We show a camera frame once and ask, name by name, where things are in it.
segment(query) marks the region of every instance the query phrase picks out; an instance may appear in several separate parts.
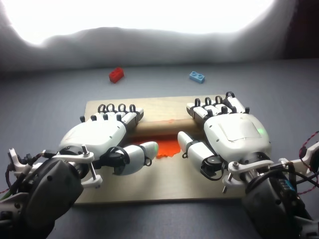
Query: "green mark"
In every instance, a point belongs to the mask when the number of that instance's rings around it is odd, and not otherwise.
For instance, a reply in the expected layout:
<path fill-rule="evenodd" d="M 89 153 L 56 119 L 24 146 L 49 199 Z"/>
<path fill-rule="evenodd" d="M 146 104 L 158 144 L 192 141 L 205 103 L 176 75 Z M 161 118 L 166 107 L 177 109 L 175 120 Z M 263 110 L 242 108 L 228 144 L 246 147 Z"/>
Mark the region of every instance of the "green mark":
<path fill-rule="evenodd" d="M 260 134 L 264 134 L 265 131 L 262 128 L 257 129 Z"/>

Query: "blue lego brick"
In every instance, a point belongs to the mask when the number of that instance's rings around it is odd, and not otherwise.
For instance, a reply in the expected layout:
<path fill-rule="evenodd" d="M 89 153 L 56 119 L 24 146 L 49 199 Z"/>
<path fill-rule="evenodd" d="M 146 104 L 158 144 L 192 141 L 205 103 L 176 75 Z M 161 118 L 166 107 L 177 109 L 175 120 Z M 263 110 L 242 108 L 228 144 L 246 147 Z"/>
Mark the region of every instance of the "blue lego brick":
<path fill-rule="evenodd" d="M 198 73 L 195 72 L 195 71 L 192 71 L 192 72 L 190 73 L 189 78 L 190 78 L 191 80 L 196 81 L 196 82 L 201 83 L 201 84 L 202 84 L 202 83 L 204 82 L 204 80 L 205 80 L 205 76 L 204 76 L 204 75 L 198 74 Z"/>

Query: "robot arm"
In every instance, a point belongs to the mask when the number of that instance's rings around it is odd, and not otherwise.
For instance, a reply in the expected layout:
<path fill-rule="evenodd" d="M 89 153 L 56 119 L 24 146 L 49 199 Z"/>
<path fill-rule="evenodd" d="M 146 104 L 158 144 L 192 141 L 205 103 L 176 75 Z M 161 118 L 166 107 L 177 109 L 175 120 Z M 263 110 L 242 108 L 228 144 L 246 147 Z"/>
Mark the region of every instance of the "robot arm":
<path fill-rule="evenodd" d="M 313 221 L 297 193 L 297 184 L 318 175 L 319 143 L 306 149 L 301 159 L 270 160 L 271 145 L 262 124 L 249 114 L 232 92 L 225 99 L 205 99 L 186 106 L 187 112 L 202 125 L 204 142 L 185 132 L 178 134 L 178 143 L 194 168 L 206 178 L 223 177 L 227 188 L 242 187 L 246 196 L 242 203 L 256 230 L 265 239 L 319 239 L 319 222 Z M 296 175 L 304 178 L 296 182 Z"/>
<path fill-rule="evenodd" d="M 98 188 L 103 179 L 95 172 L 102 166 L 114 168 L 114 175 L 135 173 L 151 166 L 158 145 L 146 142 L 124 146 L 125 136 L 142 119 L 144 111 L 130 105 L 100 105 L 98 112 L 72 128 L 58 151 L 45 150 L 36 157 L 21 159 L 12 148 L 9 157 L 17 180 L 0 201 L 0 232 L 7 238 L 46 238 L 54 222 L 65 214 L 84 188 Z M 47 158 L 44 163 L 35 161 Z M 88 173 L 92 177 L 81 182 Z"/>

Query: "table surface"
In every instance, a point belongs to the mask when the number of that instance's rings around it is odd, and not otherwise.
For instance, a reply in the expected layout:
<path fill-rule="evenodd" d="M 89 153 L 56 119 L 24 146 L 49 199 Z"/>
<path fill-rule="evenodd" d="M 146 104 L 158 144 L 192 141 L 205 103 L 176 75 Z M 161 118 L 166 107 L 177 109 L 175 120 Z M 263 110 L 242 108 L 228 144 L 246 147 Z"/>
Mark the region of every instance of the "table surface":
<path fill-rule="evenodd" d="M 125 68 L 117 84 L 112 69 L 0 74 L 0 190 L 8 149 L 36 154 L 56 149 L 79 123 L 87 101 L 214 95 L 233 91 L 267 129 L 272 159 L 296 159 L 303 142 L 318 130 L 319 60 L 230 65 Z M 205 83 L 188 79 L 191 71 Z M 299 191 L 310 187 L 299 186 Z M 319 218 L 319 190 L 302 195 Z M 77 206 L 56 221 L 55 238 L 260 238 L 239 200 Z"/>

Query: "wooden rolling pin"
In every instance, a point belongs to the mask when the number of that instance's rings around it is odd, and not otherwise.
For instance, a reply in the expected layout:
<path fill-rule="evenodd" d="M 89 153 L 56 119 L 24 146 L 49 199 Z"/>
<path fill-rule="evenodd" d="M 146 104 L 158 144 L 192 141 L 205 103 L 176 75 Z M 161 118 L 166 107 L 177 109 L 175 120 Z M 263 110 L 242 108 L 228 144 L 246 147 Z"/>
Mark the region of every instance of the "wooden rolling pin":
<path fill-rule="evenodd" d="M 130 138 L 174 135 L 184 131 L 191 135 L 203 134 L 193 119 L 171 119 L 163 121 L 140 122 L 134 131 L 128 135 Z"/>

